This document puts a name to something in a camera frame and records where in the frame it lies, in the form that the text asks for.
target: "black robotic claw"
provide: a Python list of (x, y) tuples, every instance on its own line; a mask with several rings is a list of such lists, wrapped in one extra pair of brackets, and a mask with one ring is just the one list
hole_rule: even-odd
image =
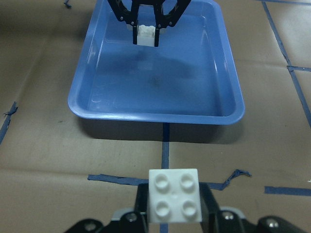
[(155, 14), (155, 47), (159, 46), (160, 30), (173, 27), (178, 22), (186, 7), (191, 0), (177, 0), (174, 8), (167, 14), (163, 14), (163, 2), (165, 0), (132, 0), (131, 10), (129, 11), (122, 0), (108, 0), (111, 9), (118, 21), (125, 21), (129, 27), (133, 27), (133, 44), (137, 44), (139, 30), (138, 11), (141, 5), (153, 6)]
[[(206, 183), (200, 183), (200, 199), (204, 233), (305, 233), (276, 216), (261, 218), (255, 225), (239, 213), (221, 210)], [(65, 233), (147, 233), (147, 206), (148, 184), (145, 183), (138, 186), (134, 208), (114, 215), (107, 226), (94, 219), (85, 219)]]

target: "blue painter's tape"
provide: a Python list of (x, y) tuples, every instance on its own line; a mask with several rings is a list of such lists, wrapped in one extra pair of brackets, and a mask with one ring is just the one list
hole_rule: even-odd
[(300, 83), (298, 81), (298, 78), (296, 76), (296, 73), (293, 70), (292, 71), (289, 70), (289, 72), (291, 74), (294, 86), (296, 88), (296, 92), (297, 92), (297, 94), (299, 96), (299, 99), (300, 99), (300, 102), (302, 104), (302, 108), (303, 108), (303, 110), (305, 112), (305, 115), (307, 117), (307, 121), (309, 123), (309, 126), (311, 127), (311, 112), (310, 112), (310, 109), (308, 107), (306, 98), (305, 98), (305, 96), (304, 96), (304, 94), (302, 92), (302, 89), (301, 89)]
[(163, 123), (163, 141), (162, 141), (162, 169), (169, 168), (170, 155), (170, 124)]
[(252, 174), (249, 173), (248, 171), (243, 171), (243, 170), (236, 169), (236, 170), (232, 173), (232, 175), (231, 175), (228, 179), (226, 179), (225, 182), (223, 182), (223, 183), (207, 183), (207, 184), (208, 184), (208, 186), (209, 186), (211, 189), (216, 189), (216, 190), (222, 191), (222, 190), (224, 190), (224, 189), (230, 184), (230, 182), (231, 182), (232, 179), (234, 179), (234, 178), (236, 178), (236, 177), (238, 177), (238, 176), (241, 176), (241, 175), (246, 175), (246, 176), (248, 176), (248, 177), (251, 177), (251, 176), (252, 176)]
[(283, 194), (283, 195), (296, 195), (296, 196), (311, 197), (311, 189), (308, 189), (308, 188), (286, 188), (286, 187), (265, 186), (264, 193), (265, 194)]
[(68, 9), (71, 8), (71, 5), (69, 4), (69, 0), (65, 0), (65, 1), (64, 1), (64, 4), (65, 4), (65, 6), (66, 6)]
[(308, 68), (308, 67), (287, 66), (287, 68), (288, 68), (288, 70), (289, 70), (290, 72), (293, 71), (293, 70), (311, 72), (311, 68)]
[[(248, 171), (243, 171), (236, 169), (232, 175), (226, 179), (223, 183), (207, 183), (211, 189), (216, 190), (224, 190), (231, 182), (232, 179), (241, 176), (246, 175), (251, 177), (252, 175)], [(127, 184), (127, 185), (133, 185), (137, 186), (141, 183), (148, 183), (148, 179), (138, 179), (138, 178), (132, 178), (132, 177), (119, 177), (119, 176), (109, 176), (109, 175), (89, 175), (87, 178), (89, 181), (103, 181), (103, 182), (109, 182), (109, 183), (117, 183), (117, 184)]]
[(131, 177), (120, 177), (120, 176), (109, 176), (109, 175), (89, 175), (87, 178), (89, 181), (103, 181), (109, 183), (117, 183), (117, 184), (127, 184), (138, 186), (141, 183), (148, 183), (148, 179), (138, 179)]
[(263, 2), (263, 1), (262, 1), (261, 3), (262, 3), (262, 6), (263, 6), (263, 8), (264, 8), (264, 11), (266, 12), (266, 15), (267, 15), (267, 17), (268, 17), (268, 20), (269, 20), (270, 26), (271, 26), (271, 28), (272, 28), (272, 31), (274, 32), (274, 35), (275, 35), (275, 37), (276, 37), (276, 41), (277, 41), (277, 43), (278, 43), (278, 46), (279, 46), (279, 48), (280, 48), (280, 50), (281, 50), (281, 52), (282, 52), (284, 58), (286, 59), (287, 64), (288, 64), (289, 66), (291, 66), (292, 63), (291, 63), (291, 61), (290, 61), (290, 59), (289, 59), (289, 57), (288, 57), (288, 54), (287, 54), (287, 52), (286, 52), (286, 50), (285, 50), (285, 48), (284, 48), (283, 42), (282, 42), (282, 40), (281, 40), (281, 37), (280, 37), (280, 35), (279, 35), (278, 32), (277, 32), (276, 25), (274, 24), (274, 22), (273, 22), (273, 20), (272, 20), (272, 16), (271, 16), (271, 14), (270, 14), (270, 12), (269, 12), (269, 9), (268, 9), (268, 7), (267, 7), (267, 4), (266, 4), (265, 2)]
[(286, 3), (286, 4), (296, 4), (296, 5), (311, 6), (311, 3), (309, 3), (309, 2), (283, 1), (283, 0), (256, 0), (256, 1), (264, 1), (264, 2), (275, 2), (275, 3)]
[(9, 127), (9, 124), (11, 122), (11, 116), (14, 113), (16, 113), (17, 109), (18, 109), (18, 107), (16, 107), (16, 102), (14, 102), (10, 111), (4, 114), (4, 115), (6, 115), (6, 119), (5, 119), (3, 125), (0, 129), (0, 144), (3, 141), (6, 132), (8, 131), (8, 127)]
[(311, 112), (310, 112), (310, 109), (308, 107), (306, 98), (305, 98), (305, 96), (304, 96), (304, 94), (302, 92), (302, 89), (301, 89), (300, 83), (298, 81), (298, 78), (296, 77), (295, 71), (293, 69), (290, 69), (290, 67), (293, 67), (292, 63), (291, 63), (291, 61), (290, 61), (290, 59), (288, 57), (288, 54), (287, 54), (287, 52), (286, 52), (286, 50), (284, 48), (283, 42), (281, 40), (281, 37), (280, 37), (280, 35), (277, 32), (276, 26), (275, 26), (275, 24), (274, 24), (274, 22), (272, 20), (272, 17), (271, 17), (271, 14), (269, 12), (269, 9), (267, 7), (267, 4), (265, 2), (263, 2), (263, 1), (261, 3), (262, 3), (262, 6), (263, 6), (263, 8), (264, 8), (264, 10), (266, 12), (267, 17), (268, 17), (270, 26), (271, 26), (271, 28), (272, 28), (272, 30), (274, 32), (275, 37), (276, 37), (278, 46), (279, 46), (279, 48), (280, 48), (284, 58), (286, 59), (286, 62), (287, 62), (287, 65), (288, 65), (287, 69), (288, 69), (288, 71), (289, 71), (289, 73), (290, 73), (290, 75), (292, 77), (294, 86), (296, 88), (296, 92), (297, 92), (298, 97), (300, 99), (300, 102), (302, 104), (302, 108), (303, 108), (303, 110), (305, 112), (305, 115), (306, 115), (307, 121), (309, 123), (309, 126), (311, 127)]
[(169, 232), (169, 225), (167, 223), (160, 224), (160, 233)]

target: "brown cardboard surface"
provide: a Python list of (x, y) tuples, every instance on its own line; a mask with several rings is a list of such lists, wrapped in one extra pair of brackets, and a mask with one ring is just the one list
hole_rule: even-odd
[(311, 5), (268, 3), (268, 7), (292, 65), (311, 67)]
[[(213, 191), (221, 206), (241, 209), (254, 223), (277, 215), (311, 232), (310, 197), (264, 194), (265, 185), (311, 188), (311, 130), (286, 62), (259, 1), (217, 2), (246, 113), (231, 126), (171, 124), (170, 168), (197, 168), (204, 182), (248, 170), (252, 178), (242, 176), (224, 191)], [(162, 124), (85, 120), (68, 109), (95, 0), (71, 4), (68, 10), (54, 0), (0, 2), (0, 111), (14, 101), (19, 107), (0, 145), (2, 233), (63, 232), (88, 217), (107, 224), (115, 210), (133, 206), (137, 188), (88, 181), (87, 175), (146, 179), (149, 169), (161, 167)], [(310, 102), (309, 73), (297, 74)]]

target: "white plastic block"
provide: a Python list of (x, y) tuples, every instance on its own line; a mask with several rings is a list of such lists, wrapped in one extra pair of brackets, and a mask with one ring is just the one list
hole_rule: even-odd
[(137, 45), (155, 46), (155, 26), (139, 25), (137, 34)]
[(148, 203), (149, 222), (201, 222), (197, 169), (149, 170)]

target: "screw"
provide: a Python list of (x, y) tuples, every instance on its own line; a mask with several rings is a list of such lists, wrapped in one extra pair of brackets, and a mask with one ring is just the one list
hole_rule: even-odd
[(273, 218), (268, 218), (266, 220), (266, 223), (271, 228), (277, 228), (278, 227), (278, 222), (276, 220), (274, 220)]
[(231, 213), (229, 211), (224, 211), (223, 212), (223, 217), (225, 218), (225, 220), (232, 220), (232, 219), (234, 219), (233, 213)]
[(129, 222), (135, 222), (137, 220), (137, 215), (135, 213), (128, 213), (125, 218), (129, 221)]
[(90, 232), (96, 229), (96, 224), (94, 222), (88, 222), (84, 224), (84, 228), (87, 232)]

